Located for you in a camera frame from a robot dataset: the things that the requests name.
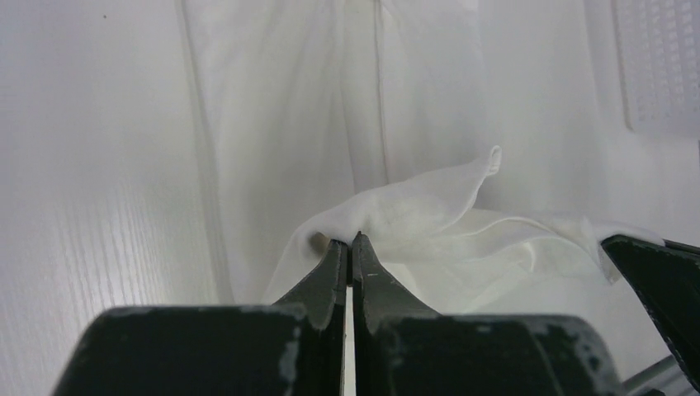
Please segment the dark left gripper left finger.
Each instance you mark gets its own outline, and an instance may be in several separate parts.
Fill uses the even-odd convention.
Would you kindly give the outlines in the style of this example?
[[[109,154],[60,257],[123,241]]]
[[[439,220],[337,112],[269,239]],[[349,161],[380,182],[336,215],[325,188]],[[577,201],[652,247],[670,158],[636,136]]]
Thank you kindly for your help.
[[[278,301],[125,306],[86,328],[57,395],[340,395],[348,248]]]

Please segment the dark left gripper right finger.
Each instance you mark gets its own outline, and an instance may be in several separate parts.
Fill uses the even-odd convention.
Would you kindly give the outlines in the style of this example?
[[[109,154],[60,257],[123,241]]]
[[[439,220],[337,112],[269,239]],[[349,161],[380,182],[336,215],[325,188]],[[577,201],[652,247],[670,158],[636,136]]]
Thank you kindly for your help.
[[[351,253],[360,395],[621,395],[608,349],[567,315],[440,314],[358,234]]]

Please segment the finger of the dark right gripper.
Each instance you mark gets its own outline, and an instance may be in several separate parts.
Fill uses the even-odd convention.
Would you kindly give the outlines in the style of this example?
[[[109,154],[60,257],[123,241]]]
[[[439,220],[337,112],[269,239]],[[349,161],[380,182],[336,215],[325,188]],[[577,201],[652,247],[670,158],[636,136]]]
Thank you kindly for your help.
[[[615,235],[601,248],[632,287],[689,383],[699,390],[699,248]]]

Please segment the white perforated plastic basket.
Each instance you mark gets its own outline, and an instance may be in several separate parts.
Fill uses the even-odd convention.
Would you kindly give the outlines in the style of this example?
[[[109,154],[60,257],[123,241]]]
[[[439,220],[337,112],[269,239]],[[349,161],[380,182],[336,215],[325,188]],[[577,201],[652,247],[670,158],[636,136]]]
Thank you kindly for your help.
[[[699,136],[699,3],[613,1],[627,126]]]

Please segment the aluminium rail table front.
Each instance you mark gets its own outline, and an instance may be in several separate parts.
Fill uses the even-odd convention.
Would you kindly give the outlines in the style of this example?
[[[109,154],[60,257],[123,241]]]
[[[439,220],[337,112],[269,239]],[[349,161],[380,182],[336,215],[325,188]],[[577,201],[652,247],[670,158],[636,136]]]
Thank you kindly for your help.
[[[681,395],[692,388],[672,356],[633,375],[622,386],[626,395]]]

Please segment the white t shirt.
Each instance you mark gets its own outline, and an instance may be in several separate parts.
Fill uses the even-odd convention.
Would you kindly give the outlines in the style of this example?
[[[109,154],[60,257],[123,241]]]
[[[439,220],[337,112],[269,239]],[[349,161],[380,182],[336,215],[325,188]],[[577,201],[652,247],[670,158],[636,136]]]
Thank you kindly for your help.
[[[579,1],[185,1],[227,285],[269,304],[363,233],[441,313],[586,315],[659,243],[614,190]]]

